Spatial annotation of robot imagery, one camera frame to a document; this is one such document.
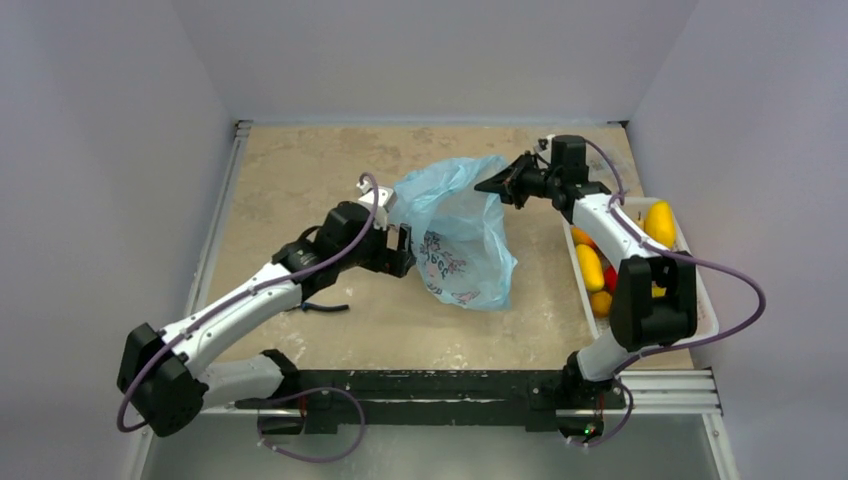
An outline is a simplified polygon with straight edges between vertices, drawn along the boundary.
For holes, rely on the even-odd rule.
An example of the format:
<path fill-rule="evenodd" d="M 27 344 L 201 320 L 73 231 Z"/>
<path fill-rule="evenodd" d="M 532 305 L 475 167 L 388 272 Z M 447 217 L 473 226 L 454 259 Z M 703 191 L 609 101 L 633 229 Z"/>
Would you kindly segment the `light blue printed plastic bag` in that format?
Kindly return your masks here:
<path fill-rule="evenodd" d="M 395 183 L 390 222 L 409 228 L 415 266 L 441 303 L 475 311 L 511 307 L 517 259 L 508 248 L 504 207 L 475 186 L 508 166 L 500 155 L 458 157 Z"/>

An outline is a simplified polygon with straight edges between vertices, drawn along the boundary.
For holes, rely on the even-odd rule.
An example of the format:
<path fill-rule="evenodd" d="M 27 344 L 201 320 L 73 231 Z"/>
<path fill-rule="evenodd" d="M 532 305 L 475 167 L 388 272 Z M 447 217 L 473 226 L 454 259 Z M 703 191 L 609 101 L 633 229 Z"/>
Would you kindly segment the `red fake pepper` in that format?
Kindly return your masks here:
<path fill-rule="evenodd" d="M 614 295 L 618 284 L 618 273 L 613 266 L 607 266 L 603 271 L 605 290 Z"/>

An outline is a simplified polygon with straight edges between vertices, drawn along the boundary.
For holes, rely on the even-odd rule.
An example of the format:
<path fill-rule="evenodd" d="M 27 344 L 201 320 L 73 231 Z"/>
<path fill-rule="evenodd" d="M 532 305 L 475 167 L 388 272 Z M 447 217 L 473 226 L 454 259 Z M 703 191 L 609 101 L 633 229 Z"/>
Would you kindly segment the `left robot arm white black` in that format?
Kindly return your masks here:
<path fill-rule="evenodd" d="M 388 246 L 394 194 L 380 187 L 331 209 L 324 222 L 284 245 L 242 285 L 186 318 L 154 329 L 144 323 L 127 336 L 117 386 L 123 393 L 117 427 L 128 409 L 160 437 L 172 435 L 202 411 L 240 402 L 292 405 L 298 370 L 277 350 L 243 361 L 218 357 L 272 317 L 300 307 L 333 286 L 341 273 L 363 268 L 401 278 L 414 263 L 408 230 Z"/>

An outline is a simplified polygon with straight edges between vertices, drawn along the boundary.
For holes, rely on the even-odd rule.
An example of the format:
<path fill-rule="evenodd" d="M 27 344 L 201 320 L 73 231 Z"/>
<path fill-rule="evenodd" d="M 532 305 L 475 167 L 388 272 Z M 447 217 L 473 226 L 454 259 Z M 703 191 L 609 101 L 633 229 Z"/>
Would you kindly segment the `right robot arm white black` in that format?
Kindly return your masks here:
<path fill-rule="evenodd" d="M 589 178 L 587 150 L 577 135 L 549 135 L 475 190 L 517 209 L 547 199 L 588 234 L 617 273 L 608 330 L 569 357 L 561 392 L 576 407 L 596 399 L 606 382 L 652 347 L 667 348 L 697 329 L 696 268 L 691 256 L 653 240 L 623 210 L 624 195 Z"/>

